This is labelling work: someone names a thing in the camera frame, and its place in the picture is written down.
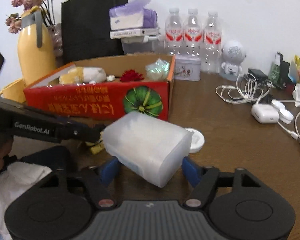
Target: yellow thermos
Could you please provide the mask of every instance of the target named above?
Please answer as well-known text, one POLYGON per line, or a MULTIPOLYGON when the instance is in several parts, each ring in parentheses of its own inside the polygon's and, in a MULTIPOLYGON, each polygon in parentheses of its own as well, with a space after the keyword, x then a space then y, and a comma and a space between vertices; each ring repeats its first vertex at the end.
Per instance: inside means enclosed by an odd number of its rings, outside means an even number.
POLYGON ((21 15, 18 56, 25 85, 56 69, 49 32, 42 22, 41 9, 32 7, 21 15))

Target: dried flower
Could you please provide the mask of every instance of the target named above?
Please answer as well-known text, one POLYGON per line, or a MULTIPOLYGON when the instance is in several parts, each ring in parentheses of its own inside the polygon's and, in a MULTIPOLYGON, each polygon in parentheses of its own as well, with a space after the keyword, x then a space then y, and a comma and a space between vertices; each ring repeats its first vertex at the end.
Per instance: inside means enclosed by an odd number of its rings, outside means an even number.
POLYGON ((11 0, 12 7, 18 7, 24 4, 26 0, 11 0))
POLYGON ((17 19, 16 21, 11 22, 9 32, 19 33, 19 31, 21 31, 21 20, 17 19))
POLYGON ((25 0, 23 3, 24 5, 24 11, 31 9, 33 6, 40 6, 42 3, 42 0, 25 0))
POLYGON ((5 21, 5 24, 6 24, 7 26, 10 26, 10 24, 11 24, 12 22, 15 22, 15 21, 18 20, 18 19, 20 19, 18 13, 10 14, 10 16, 8 16, 8 18, 7 18, 6 21, 5 21))
POLYGON ((6 21, 5 21, 5 24, 6 24, 7 26, 10 26, 11 23, 13 23, 13 18, 12 18, 12 17, 8 17, 8 18, 6 19, 6 21))

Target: black charger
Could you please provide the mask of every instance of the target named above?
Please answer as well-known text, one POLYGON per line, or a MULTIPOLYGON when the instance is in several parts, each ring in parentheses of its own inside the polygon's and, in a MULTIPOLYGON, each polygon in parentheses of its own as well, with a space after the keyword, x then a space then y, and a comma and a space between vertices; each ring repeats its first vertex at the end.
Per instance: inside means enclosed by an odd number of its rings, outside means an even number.
POLYGON ((269 79, 266 74, 264 74, 260 69, 249 68, 248 73, 253 75, 257 80, 257 85, 269 79))

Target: red cardboard box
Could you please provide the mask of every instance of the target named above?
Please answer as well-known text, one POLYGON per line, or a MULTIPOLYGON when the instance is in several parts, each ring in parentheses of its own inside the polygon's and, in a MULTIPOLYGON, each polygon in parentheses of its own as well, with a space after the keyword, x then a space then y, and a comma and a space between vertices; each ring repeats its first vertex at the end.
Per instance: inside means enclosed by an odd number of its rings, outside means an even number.
POLYGON ((84 116, 116 120, 130 111, 168 120, 173 88, 174 56, 134 54, 101 57, 69 63, 24 89, 27 104, 65 116, 84 116), (167 81, 146 80, 145 66, 158 58, 170 62, 167 81), (101 67, 107 75, 122 76, 134 69, 142 73, 140 82, 103 82, 97 84, 56 84, 59 76, 76 66, 101 67))

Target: vase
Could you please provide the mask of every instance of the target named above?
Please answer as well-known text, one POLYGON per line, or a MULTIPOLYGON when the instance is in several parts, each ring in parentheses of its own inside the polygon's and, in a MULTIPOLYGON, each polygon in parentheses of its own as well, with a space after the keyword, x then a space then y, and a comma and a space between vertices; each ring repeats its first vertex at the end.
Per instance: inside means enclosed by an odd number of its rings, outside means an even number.
POLYGON ((22 15, 18 57, 25 85, 28 86, 56 69, 52 40, 42 22, 41 10, 32 7, 22 15))
POLYGON ((54 55, 55 57, 61 57, 63 55, 61 23, 49 26, 48 31, 52 39, 54 55))

